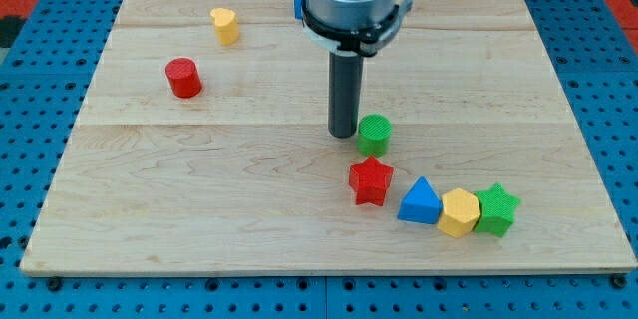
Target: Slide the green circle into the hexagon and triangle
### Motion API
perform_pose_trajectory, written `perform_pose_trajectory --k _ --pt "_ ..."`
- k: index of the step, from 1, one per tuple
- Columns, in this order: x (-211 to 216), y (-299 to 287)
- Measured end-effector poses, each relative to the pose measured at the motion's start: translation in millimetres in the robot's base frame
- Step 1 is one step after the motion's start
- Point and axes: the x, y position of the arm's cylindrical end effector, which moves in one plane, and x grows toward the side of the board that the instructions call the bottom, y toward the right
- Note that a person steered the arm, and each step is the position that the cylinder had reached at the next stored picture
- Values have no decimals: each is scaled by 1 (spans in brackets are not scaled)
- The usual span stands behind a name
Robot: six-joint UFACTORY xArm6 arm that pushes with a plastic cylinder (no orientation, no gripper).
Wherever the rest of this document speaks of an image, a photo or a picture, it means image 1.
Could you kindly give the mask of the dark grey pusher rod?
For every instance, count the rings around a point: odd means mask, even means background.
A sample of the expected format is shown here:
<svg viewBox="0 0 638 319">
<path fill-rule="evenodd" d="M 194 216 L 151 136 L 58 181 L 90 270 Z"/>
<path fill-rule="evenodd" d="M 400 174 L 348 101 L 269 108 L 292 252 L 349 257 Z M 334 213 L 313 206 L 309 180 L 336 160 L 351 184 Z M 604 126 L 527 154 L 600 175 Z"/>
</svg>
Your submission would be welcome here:
<svg viewBox="0 0 638 319">
<path fill-rule="evenodd" d="M 364 60 L 360 56 L 329 57 L 328 129 L 336 138 L 350 138 L 358 124 Z"/>
</svg>

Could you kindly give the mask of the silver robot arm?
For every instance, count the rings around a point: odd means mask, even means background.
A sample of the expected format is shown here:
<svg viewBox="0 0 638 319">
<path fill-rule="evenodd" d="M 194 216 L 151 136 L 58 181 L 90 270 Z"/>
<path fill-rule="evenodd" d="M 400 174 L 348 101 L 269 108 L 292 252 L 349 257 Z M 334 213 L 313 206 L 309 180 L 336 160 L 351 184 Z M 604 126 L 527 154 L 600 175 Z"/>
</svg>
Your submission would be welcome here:
<svg viewBox="0 0 638 319">
<path fill-rule="evenodd" d="M 364 60 L 399 32 L 413 0 L 294 0 L 295 17 L 329 53 L 328 131 L 353 136 L 358 126 Z"/>
</svg>

